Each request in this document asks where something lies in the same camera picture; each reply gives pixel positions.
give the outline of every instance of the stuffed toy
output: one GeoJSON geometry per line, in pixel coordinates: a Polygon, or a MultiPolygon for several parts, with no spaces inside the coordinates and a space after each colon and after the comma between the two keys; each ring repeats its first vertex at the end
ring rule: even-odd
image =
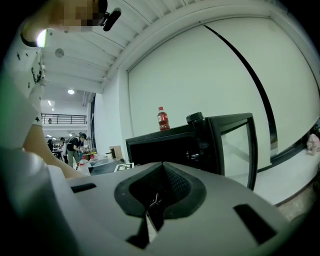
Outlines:
{"type": "Polygon", "coordinates": [[[315,134],[311,134],[306,143],[308,154],[314,156],[316,152],[320,152],[320,140],[315,134]]]}

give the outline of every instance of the black cap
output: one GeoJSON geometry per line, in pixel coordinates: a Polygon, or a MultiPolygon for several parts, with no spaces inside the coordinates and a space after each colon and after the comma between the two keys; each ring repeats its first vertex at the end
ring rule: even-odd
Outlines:
{"type": "Polygon", "coordinates": [[[186,122],[190,125],[193,121],[196,121],[196,120],[202,119],[202,118],[204,118],[204,116],[202,115],[201,112],[198,112],[198,113],[188,115],[186,117],[186,122]]]}

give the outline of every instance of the railing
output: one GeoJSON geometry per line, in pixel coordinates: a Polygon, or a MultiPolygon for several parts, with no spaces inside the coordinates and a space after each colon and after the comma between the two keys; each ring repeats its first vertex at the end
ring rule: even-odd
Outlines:
{"type": "Polygon", "coordinates": [[[48,114],[42,113],[41,119],[43,124],[71,124],[85,125],[87,123],[86,115],[76,114],[48,114]]]}

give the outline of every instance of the black fabric insert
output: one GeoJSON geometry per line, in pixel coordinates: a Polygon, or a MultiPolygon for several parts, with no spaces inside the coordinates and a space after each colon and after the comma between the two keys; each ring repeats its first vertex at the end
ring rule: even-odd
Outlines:
{"type": "Polygon", "coordinates": [[[206,198],[206,187],[196,177],[164,162],[120,182],[114,198],[130,216],[143,218],[156,198],[161,198],[163,219],[190,216],[206,198]]]}

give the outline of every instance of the bottle label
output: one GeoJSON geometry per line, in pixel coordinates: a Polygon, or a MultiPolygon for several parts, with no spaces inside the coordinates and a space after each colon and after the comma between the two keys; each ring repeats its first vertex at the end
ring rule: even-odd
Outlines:
{"type": "Polygon", "coordinates": [[[158,116],[158,122],[168,121],[168,116],[166,114],[162,114],[158,116]]]}

